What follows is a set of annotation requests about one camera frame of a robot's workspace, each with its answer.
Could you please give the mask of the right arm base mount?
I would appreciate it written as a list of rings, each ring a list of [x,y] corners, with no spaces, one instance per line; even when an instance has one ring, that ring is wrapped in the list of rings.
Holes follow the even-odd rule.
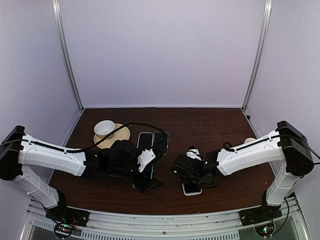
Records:
[[[258,207],[252,207],[239,212],[242,226],[254,225],[259,237],[271,237],[276,231],[275,218],[282,216],[281,205],[269,205],[265,200]]]

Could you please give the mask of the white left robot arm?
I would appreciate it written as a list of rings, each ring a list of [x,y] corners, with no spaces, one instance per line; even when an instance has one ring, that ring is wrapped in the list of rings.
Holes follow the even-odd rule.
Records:
[[[159,149],[138,150],[129,140],[117,140],[99,150],[61,147],[25,134],[25,128],[17,125],[0,145],[0,178],[16,182],[50,217],[67,222],[76,213],[67,206],[65,195],[47,185],[31,165],[100,181],[130,179],[135,189],[146,193],[163,184],[154,177],[154,163],[162,156]]]

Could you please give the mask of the light blue phone case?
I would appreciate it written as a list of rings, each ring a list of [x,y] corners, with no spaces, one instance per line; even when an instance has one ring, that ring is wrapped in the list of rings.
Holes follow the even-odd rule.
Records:
[[[133,176],[132,187],[138,189],[141,192],[147,189],[148,185],[152,182],[154,174],[154,165],[147,166],[143,172],[138,172]]]

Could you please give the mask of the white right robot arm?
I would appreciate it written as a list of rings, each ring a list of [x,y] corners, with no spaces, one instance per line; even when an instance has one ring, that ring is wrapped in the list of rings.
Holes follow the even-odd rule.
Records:
[[[223,148],[207,152],[204,157],[200,157],[196,148],[189,147],[185,154],[176,157],[171,171],[181,180],[211,188],[218,184],[221,176],[276,161],[282,163],[281,168],[266,190],[263,205],[256,210],[258,219],[266,221],[298,178],[309,174],[315,166],[306,136],[289,122],[280,121],[267,135],[238,146],[225,142]]]

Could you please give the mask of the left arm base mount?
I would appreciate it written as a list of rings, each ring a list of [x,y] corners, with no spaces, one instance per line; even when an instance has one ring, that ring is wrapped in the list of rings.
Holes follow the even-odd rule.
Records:
[[[69,238],[77,227],[86,227],[90,216],[86,210],[70,207],[46,208],[43,206],[43,209],[45,216],[55,223],[53,233],[60,239]]]

